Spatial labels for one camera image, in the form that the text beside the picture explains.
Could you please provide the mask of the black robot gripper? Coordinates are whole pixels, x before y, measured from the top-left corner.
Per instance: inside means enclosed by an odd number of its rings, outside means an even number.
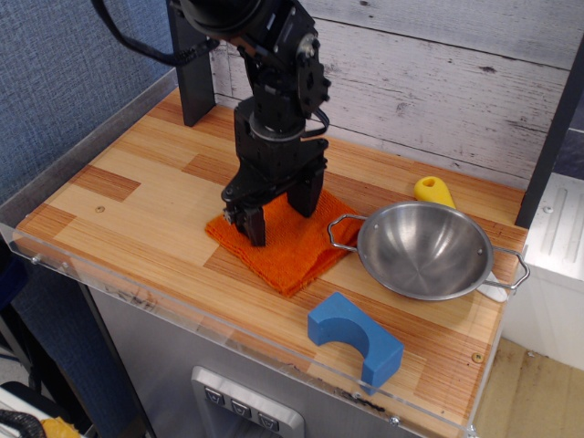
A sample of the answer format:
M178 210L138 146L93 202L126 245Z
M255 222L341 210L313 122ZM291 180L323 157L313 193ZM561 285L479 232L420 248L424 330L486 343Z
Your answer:
M283 193L305 218L316 210L329 146L322 137L265 140L254 131L255 103L240 102L234 111L235 151L239 170L222 192L224 217L252 246L266 245L263 206Z

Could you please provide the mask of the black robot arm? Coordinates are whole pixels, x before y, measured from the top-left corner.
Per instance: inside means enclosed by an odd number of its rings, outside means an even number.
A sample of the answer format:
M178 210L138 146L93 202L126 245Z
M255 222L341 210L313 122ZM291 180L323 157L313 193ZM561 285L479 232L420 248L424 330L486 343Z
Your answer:
M330 82L315 21L298 1L182 1L188 23L234 46L249 99L234 110L239 170L222 192L225 220L251 245L266 243L264 207L280 195L310 217L322 189Z

